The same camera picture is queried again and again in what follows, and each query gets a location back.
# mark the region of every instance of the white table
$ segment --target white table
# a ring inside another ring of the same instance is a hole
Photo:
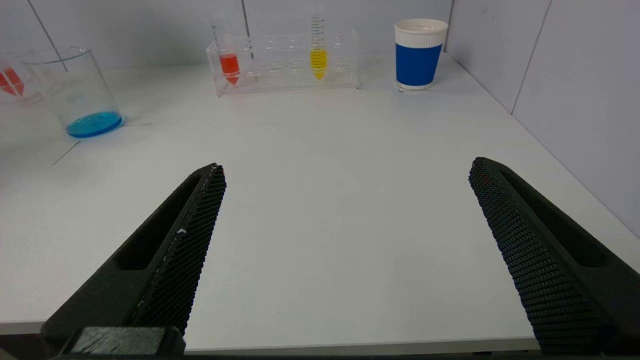
[[[374,56],[360,90],[222,98],[206,66],[114,70],[127,126],[77,144],[45,108],[4,110],[0,334],[37,332],[214,161],[228,188],[190,352],[535,348],[467,182],[476,156],[510,166],[640,269],[640,241],[448,55],[428,92],[399,93],[392,69]]]

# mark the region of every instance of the paper cup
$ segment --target paper cup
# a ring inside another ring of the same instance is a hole
[[[407,90],[431,87],[449,25],[410,19],[396,24],[396,81]]]

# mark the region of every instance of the red object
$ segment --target red object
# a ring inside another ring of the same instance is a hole
[[[24,84],[13,68],[7,67],[0,72],[0,90],[13,96],[22,96],[24,94]]]
[[[240,65],[238,65],[238,57],[236,54],[220,55],[220,66],[222,66],[222,74],[225,79],[232,85],[238,82],[240,76]]]

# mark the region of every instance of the cup rim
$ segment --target cup rim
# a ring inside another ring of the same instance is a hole
[[[74,54],[72,56],[62,57],[60,55],[60,53],[61,53],[61,50],[63,50],[63,49],[77,50],[78,53]],[[58,55],[58,59],[51,60],[51,61],[42,60],[42,57],[40,55],[45,51],[52,51],[52,50],[56,53],[56,55]],[[47,47],[47,48],[41,49],[41,50],[27,51],[27,52],[21,54],[20,59],[21,59],[22,64],[24,64],[24,65],[47,65],[47,64],[60,63],[60,62],[63,62],[63,61],[73,60],[75,58],[79,58],[80,56],[90,54],[91,51],[92,50],[87,48],[87,47],[54,46],[54,47]]]
[[[409,26],[437,26],[437,29],[423,29],[423,30],[409,30],[407,27]],[[401,20],[395,25],[396,31],[400,31],[401,33],[406,34],[414,34],[414,35],[430,35],[436,34],[442,31],[449,29],[449,24],[444,21],[436,20],[436,19],[406,19]]]

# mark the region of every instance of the clear acrylic rack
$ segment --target clear acrylic rack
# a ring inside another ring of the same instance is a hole
[[[207,48],[207,57],[218,96],[247,92],[305,90],[318,88],[359,88],[358,37],[350,33],[326,34],[328,65],[317,79],[310,64],[311,39],[308,34],[259,37],[230,37],[216,34]],[[229,56],[237,75],[229,76]]]

